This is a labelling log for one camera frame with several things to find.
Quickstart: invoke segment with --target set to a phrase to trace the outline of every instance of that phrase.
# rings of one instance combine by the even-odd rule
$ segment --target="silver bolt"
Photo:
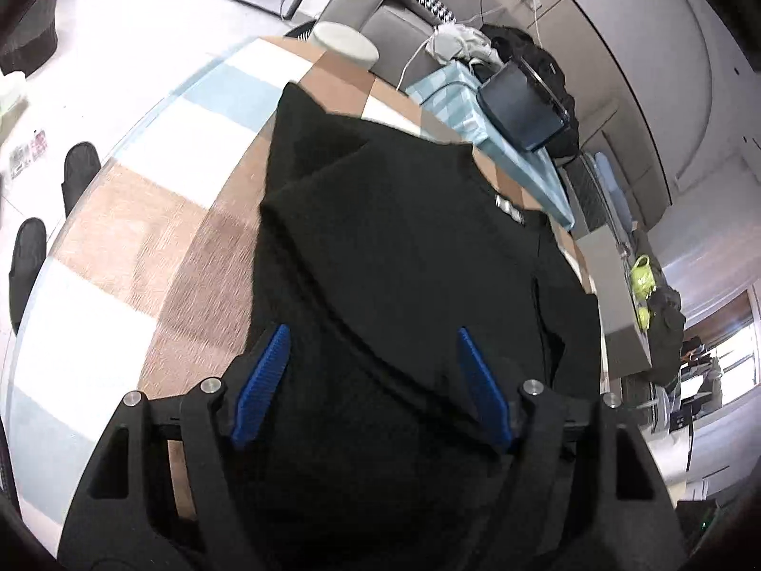
[[[538,380],[526,380],[524,382],[524,391],[526,391],[529,395],[541,395],[544,391],[544,384]]]
[[[140,400],[142,400],[140,391],[129,391],[122,399],[124,405],[129,406],[130,408],[132,406],[137,406],[140,403]]]
[[[605,393],[603,395],[603,403],[609,408],[617,408],[621,405],[621,398],[615,393]]]
[[[207,377],[207,379],[201,383],[201,391],[209,395],[216,393],[221,388],[222,380],[218,377]]]

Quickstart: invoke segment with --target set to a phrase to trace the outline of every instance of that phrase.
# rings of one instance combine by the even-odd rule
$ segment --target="blue checkered cloth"
[[[505,140],[478,106],[481,82],[460,62],[431,73],[406,89],[407,95],[431,112],[464,140],[479,148],[509,177],[521,185],[566,230],[574,219],[547,151],[521,152]]]

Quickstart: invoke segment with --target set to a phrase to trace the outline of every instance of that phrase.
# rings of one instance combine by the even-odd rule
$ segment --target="slipper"
[[[63,162],[63,209],[66,216],[71,214],[82,193],[100,171],[100,159],[95,146],[89,141],[81,141],[66,153]]]
[[[18,228],[8,274],[10,325],[17,335],[29,295],[46,256],[45,224],[36,217],[29,218]]]

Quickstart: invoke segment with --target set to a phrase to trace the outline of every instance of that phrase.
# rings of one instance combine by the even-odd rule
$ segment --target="blue gripper pad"
[[[233,448],[237,451],[254,440],[259,433],[290,355],[291,331],[286,325],[281,324],[238,396],[235,427],[230,435]]]
[[[501,452],[513,441],[510,429],[510,406],[488,370],[476,344],[464,328],[458,330],[458,362],[476,406],[478,420],[488,440]]]

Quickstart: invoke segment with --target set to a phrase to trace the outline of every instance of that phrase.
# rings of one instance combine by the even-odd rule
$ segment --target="white tile floor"
[[[249,36],[288,30],[277,16],[233,0],[58,0],[56,27],[58,49],[29,77],[29,107],[13,131],[43,127],[48,150],[13,182],[5,179],[0,200],[0,364],[14,348],[5,277],[16,231],[40,217],[52,244],[63,224],[68,148],[89,140],[104,163],[153,105],[214,56]]]

